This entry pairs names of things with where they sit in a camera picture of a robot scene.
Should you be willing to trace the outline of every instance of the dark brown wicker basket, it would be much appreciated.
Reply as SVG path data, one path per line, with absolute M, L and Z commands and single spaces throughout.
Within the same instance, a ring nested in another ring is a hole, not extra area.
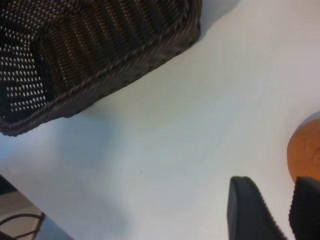
M 191 47 L 202 0 L 1 0 L 0 132 L 71 117 Z

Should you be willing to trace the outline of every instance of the orange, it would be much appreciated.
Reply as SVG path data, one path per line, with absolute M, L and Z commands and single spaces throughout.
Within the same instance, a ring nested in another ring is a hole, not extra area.
M 287 163 L 294 182 L 304 176 L 320 180 L 320 119 L 295 131 L 288 143 Z

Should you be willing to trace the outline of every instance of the white tabletop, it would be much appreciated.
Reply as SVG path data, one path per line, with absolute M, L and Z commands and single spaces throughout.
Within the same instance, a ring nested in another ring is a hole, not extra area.
M 320 1 L 211 12 L 193 48 L 92 109 L 1 136 L 0 174 L 75 240 L 226 240 L 229 179 L 250 176 L 293 239 L 286 151 L 320 110 Z

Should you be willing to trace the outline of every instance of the black plastic item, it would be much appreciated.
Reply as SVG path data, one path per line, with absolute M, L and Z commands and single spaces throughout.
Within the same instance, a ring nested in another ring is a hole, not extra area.
M 0 195 L 15 192 L 17 189 L 12 186 L 3 176 L 0 175 Z
M 0 133 L 9 136 L 82 112 L 200 37 L 202 0 L 4 1 Z
M 286 240 L 248 177 L 230 180 L 227 221 L 230 240 Z
M 297 178 L 289 221 L 296 240 L 320 240 L 320 181 Z

